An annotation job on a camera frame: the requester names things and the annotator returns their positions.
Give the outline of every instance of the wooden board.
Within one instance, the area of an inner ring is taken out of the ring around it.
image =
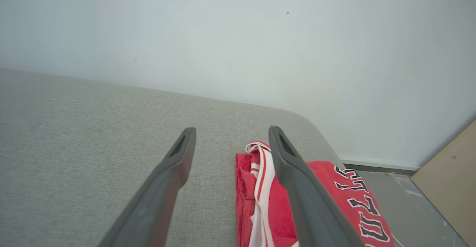
[[[476,121],[411,179],[466,244],[476,247]]]

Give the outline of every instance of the gray upholstery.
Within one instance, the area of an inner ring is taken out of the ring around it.
[[[180,132],[197,128],[168,246],[236,245],[235,154],[279,125],[308,161],[343,166],[288,111],[0,69],[0,242],[95,246]]]

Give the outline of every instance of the white trim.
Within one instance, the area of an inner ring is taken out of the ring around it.
[[[251,169],[257,169],[258,171],[260,170],[260,165],[257,163],[252,162],[251,163]]]
[[[266,232],[265,232],[265,225],[263,222],[263,216],[261,216],[261,225],[260,225],[260,231],[261,231],[261,247],[266,247]]]
[[[273,182],[275,171],[273,164],[273,157],[271,152],[267,148],[260,148],[261,157],[266,159],[266,173],[263,179],[263,185],[261,186],[261,195],[260,195],[260,208],[261,208],[261,220],[263,221],[264,232],[266,234],[267,246],[274,247],[273,235],[271,233],[271,228],[269,227],[268,221],[268,203],[269,203],[269,193],[271,191],[271,184]]]
[[[261,211],[258,203],[255,203],[255,213],[252,216],[253,220],[251,223],[253,224],[251,227],[251,235],[250,235],[250,245],[249,247],[260,247],[263,246],[263,233],[262,233],[262,223],[261,223]]]
[[[382,168],[389,168],[389,169],[410,170],[410,171],[418,171],[421,168],[421,166],[417,166],[414,164],[392,164],[392,163],[387,163],[387,162],[382,162],[377,160],[364,159],[360,157],[342,157],[340,161],[342,163],[347,163],[347,164],[382,167]]]
[[[261,154],[261,148],[258,146],[258,151],[260,151],[260,171],[258,172],[258,178],[256,180],[256,185],[255,185],[255,192],[254,192],[254,195],[255,195],[255,200],[256,200],[256,204],[258,203],[258,192],[260,190],[260,183],[261,183],[261,180],[262,180],[262,176],[264,174],[264,170],[263,170],[263,167],[264,166],[261,166],[261,164],[264,164],[263,163],[263,155]]]
[[[245,151],[247,153],[250,153],[251,151],[256,150],[256,148],[258,146],[265,148],[267,151],[271,151],[271,149],[267,145],[263,144],[262,142],[258,142],[258,141],[253,141],[253,142],[249,143],[246,146]]]

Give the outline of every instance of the white wall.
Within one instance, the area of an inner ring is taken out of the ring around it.
[[[475,117],[476,0],[0,0],[0,67],[287,109],[417,167]]]

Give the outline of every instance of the baseboard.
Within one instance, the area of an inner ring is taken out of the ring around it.
[[[348,163],[345,163],[344,165],[347,169],[363,171],[363,172],[403,174],[405,176],[412,176],[416,173],[416,171],[402,170],[402,169],[382,168],[382,167],[364,166],[364,165],[356,165],[356,164],[348,164]]]
[[[382,163],[380,161],[373,161],[373,160],[354,158],[354,157],[342,157],[342,159],[340,160],[344,164],[355,164],[355,165],[362,165],[362,166],[372,166],[372,167],[408,170],[408,171],[418,171],[421,168],[417,166],[411,166],[410,164],[398,165],[398,164]]]

